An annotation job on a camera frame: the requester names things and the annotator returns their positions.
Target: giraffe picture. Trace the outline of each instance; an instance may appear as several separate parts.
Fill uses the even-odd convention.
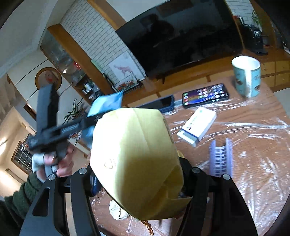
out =
[[[121,54],[109,65],[116,77],[113,83],[119,91],[134,87],[137,84],[137,80],[141,81],[144,79],[144,75],[128,52]]]

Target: circular wooden frame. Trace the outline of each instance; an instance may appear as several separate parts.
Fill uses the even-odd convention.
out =
[[[35,76],[35,86],[37,87],[38,90],[40,89],[38,77],[40,76],[42,72],[47,71],[47,70],[55,72],[57,74],[58,80],[55,83],[55,88],[56,90],[58,90],[62,84],[62,77],[61,77],[61,74],[55,68],[52,68],[52,67],[44,67],[40,71],[38,71],[38,73]]]

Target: green sleeve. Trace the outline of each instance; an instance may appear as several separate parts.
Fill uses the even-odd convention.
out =
[[[0,235],[18,236],[28,209],[41,188],[42,183],[31,174],[13,196],[0,201]]]

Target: silver screw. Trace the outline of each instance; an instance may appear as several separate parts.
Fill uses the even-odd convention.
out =
[[[192,168],[192,172],[193,172],[194,174],[198,174],[198,173],[200,173],[200,169],[198,169],[197,167],[193,167],[193,168]]]
[[[81,168],[80,170],[79,170],[79,173],[81,174],[81,175],[84,175],[85,173],[87,173],[88,171],[87,171],[87,169],[86,168]]]
[[[54,180],[55,179],[55,174],[51,174],[49,177],[48,177],[49,180]]]
[[[228,174],[224,174],[222,177],[223,177],[225,180],[229,180],[229,179],[231,178]]]

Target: blue mug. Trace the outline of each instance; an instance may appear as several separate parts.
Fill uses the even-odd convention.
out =
[[[236,57],[232,60],[235,73],[236,90],[247,98],[255,97],[260,92],[261,64],[248,56]]]

